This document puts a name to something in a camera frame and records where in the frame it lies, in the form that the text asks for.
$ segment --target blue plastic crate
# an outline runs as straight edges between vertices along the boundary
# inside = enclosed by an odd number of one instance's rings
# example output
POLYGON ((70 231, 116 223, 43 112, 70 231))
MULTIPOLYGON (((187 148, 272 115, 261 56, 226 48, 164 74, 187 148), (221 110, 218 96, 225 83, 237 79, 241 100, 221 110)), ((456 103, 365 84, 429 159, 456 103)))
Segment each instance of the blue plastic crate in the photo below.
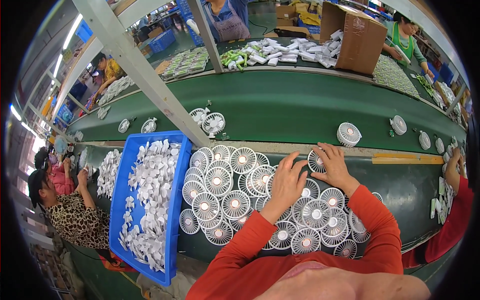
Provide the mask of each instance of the blue plastic crate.
POLYGON ((113 188, 112 204, 110 206, 110 231, 108 241, 110 249, 124 262, 135 268, 137 271, 147 276, 151 280, 168 287, 171 279, 176 275, 177 269, 177 239, 179 236, 179 216, 182 202, 183 180, 189 167, 190 156, 192 155, 192 143, 181 131, 166 131, 152 133, 130 134, 125 141, 122 157, 118 167, 117 178, 113 188), (125 251, 118 241, 121 227, 125 222, 123 214, 125 213, 125 199, 132 196, 135 200, 135 208, 132 209, 133 218, 132 227, 140 226, 140 219, 145 215, 145 209, 137 200, 138 190, 130 191, 128 186, 128 174, 132 171, 132 166, 137 160, 138 148, 159 140, 168 139, 170 143, 181 143, 175 177, 172 183, 172 193, 170 195, 170 204, 168 207, 167 239, 165 250, 165 273, 150 270, 147 264, 136 261, 136 257, 131 251, 125 251))

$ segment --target apron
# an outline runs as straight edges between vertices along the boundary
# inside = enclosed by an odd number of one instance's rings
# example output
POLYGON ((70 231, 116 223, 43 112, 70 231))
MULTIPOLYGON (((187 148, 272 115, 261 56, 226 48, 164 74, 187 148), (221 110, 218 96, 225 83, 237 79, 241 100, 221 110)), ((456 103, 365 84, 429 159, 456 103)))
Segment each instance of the apron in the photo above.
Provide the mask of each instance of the apron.
MULTIPOLYGON (((409 60, 412 60, 413 56, 413 40, 412 37, 408 37, 408 46, 405 48, 403 47, 402 43, 400 42, 400 33, 398 31, 398 22, 395 22, 393 24, 393 32, 392 32, 392 42, 390 43, 390 47, 394 47, 395 45, 398 45, 398 47, 405 53, 405 55, 408 57, 409 60)), ((386 51, 382 51, 383 55, 390 56, 390 54, 386 51)), ((406 66, 407 63, 404 60, 395 60, 397 63, 406 66)))
POLYGON ((230 11, 232 12, 232 17, 227 20, 216 22, 212 16, 212 9, 208 7, 206 8, 207 9, 205 10, 208 14, 208 17, 218 32, 218 36, 220 38, 219 42, 250 37, 250 32, 248 31, 247 26, 243 23, 241 18, 233 9, 232 5, 230 4, 230 0, 228 0, 228 8, 230 8, 230 11))

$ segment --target pink jacket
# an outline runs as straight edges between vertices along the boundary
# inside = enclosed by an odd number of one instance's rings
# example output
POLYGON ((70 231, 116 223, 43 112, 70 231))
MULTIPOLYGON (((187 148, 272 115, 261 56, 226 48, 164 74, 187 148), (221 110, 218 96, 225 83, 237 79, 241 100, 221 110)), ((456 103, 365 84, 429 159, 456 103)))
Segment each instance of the pink jacket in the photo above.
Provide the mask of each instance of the pink jacket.
POLYGON ((52 166, 52 173, 48 176, 55 186, 58 195, 68 195, 75 190, 75 183, 71 177, 65 178, 65 170, 63 165, 52 166))

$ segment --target orange shirt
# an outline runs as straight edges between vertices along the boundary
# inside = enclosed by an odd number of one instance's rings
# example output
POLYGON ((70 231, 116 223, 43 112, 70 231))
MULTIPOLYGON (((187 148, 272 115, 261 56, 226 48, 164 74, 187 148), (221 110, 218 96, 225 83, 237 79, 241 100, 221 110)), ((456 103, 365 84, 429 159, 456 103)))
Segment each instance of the orange shirt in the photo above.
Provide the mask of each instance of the orange shirt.
POLYGON ((317 261, 357 273, 403 274, 400 230, 388 208, 363 185, 348 206, 372 234, 359 260, 333 256, 322 251, 255 259, 276 230, 257 211, 225 245, 195 282, 186 300, 253 299, 299 263, 317 261))

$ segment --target leopard print shirt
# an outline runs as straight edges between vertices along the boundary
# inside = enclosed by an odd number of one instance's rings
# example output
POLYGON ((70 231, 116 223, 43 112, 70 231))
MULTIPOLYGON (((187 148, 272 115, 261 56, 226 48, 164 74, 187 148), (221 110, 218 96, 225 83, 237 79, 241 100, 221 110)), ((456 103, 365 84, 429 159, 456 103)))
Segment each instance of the leopard print shirt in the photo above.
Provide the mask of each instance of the leopard print shirt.
POLYGON ((110 216, 97 207, 85 207, 77 191, 69 195, 58 195, 61 203, 47 207, 50 221, 55 230, 68 242, 94 249, 110 249, 108 224, 110 216))

